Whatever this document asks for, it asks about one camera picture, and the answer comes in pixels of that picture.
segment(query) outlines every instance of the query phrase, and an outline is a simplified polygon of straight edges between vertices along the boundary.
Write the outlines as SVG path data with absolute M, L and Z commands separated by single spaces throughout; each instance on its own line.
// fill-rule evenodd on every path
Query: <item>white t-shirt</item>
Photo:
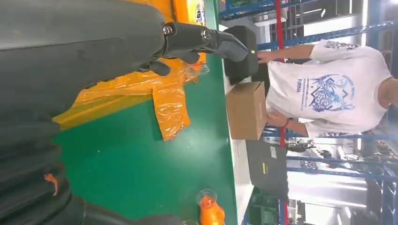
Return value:
M 377 100 L 391 77 L 383 55 L 370 47 L 321 41 L 312 61 L 269 62 L 267 109 L 306 123 L 309 137 L 357 134 L 374 128 L 386 109 Z

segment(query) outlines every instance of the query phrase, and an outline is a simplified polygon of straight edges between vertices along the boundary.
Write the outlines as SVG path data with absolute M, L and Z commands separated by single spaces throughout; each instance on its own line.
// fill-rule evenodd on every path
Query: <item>cardboard box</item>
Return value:
M 264 83 L 240 83 L 226 98 L 232 139 L 259 140 L 267 123 Z

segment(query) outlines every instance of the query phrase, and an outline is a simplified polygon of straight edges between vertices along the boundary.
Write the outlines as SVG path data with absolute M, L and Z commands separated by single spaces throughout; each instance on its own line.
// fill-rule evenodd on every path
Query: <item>human hand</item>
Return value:
M 274 60 L 274 53 L 268 51 L 259 51 L 257 53 L 257 58 L 259 58 L 259 63 L 269 63 Z
M 267 113 L 267 124 L 270 124 L 275 127 L 284 127 L 286 126 L 289 119 L 287 119 L 282 113 L 280 112 L 268 112 Z

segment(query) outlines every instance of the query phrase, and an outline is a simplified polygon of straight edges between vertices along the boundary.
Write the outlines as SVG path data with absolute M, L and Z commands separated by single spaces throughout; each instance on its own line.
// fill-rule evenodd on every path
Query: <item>printed graphic on t-shirt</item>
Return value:
M 348 135 L 348 133 L 322 133 L 319 134 L 317 137 L 339 137 L 345 135 Z
M 359 45 L 354 45 L 354 44 L 347 44 L 347 43 L 341 43 L 337 41 L 327 41 L 326 44 L 324 45 L 325 48 L 333 48 L 336 50 L 339 50 L 340 48 L 345 48 L 347 50 L 354 50 L 359 47 Z
M 355 86 L 346 75 L 331 74 L 316 79 L 298 79 L 297 93 L 302 93 L 301 110 L 315 112 L 354 109 Z

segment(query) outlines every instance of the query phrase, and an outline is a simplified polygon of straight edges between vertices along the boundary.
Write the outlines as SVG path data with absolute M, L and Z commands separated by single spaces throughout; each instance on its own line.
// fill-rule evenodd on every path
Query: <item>yellow sticker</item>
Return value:
M 262 163 L 262 172 L 263 174 L 267 174 L 267 165 L 265 165 L 265 163 Z

